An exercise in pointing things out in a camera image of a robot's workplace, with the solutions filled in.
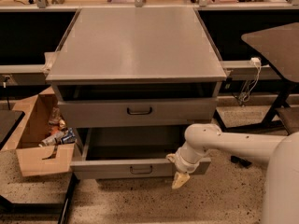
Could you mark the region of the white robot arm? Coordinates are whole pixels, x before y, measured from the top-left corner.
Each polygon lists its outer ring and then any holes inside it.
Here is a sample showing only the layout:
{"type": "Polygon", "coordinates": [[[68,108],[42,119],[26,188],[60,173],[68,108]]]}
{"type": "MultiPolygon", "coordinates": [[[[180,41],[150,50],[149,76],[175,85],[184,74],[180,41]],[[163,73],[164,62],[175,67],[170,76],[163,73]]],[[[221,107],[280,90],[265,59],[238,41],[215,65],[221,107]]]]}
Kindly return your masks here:
{"type": "Polygon", "coordinates": [[[299,133],[288,136],[225,133],[215,124],[193,124],[185,142],[166,157],[175,164],[173,189],[182,187],[210,149],[267,166],[261,224],[299,224],[299,133]]]}

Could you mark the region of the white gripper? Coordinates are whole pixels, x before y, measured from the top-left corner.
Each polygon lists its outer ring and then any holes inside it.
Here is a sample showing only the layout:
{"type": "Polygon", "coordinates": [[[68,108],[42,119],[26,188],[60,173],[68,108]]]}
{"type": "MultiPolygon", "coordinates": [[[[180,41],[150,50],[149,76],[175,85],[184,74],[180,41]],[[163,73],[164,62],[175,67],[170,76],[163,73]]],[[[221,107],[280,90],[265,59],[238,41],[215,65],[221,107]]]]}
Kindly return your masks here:
{"type": "Polygon", "coordinates": [[[178,170],[174,175],[172,189],[179,189],[189,181],[189,174],[197,169],[200,160],[203,159],[206,154],[207,149],[205,147],[193,147],[188,142],[185,142],[175,154],[170,153],[166,155],[166,158],[170,162],[175,163],[178,170]]]}

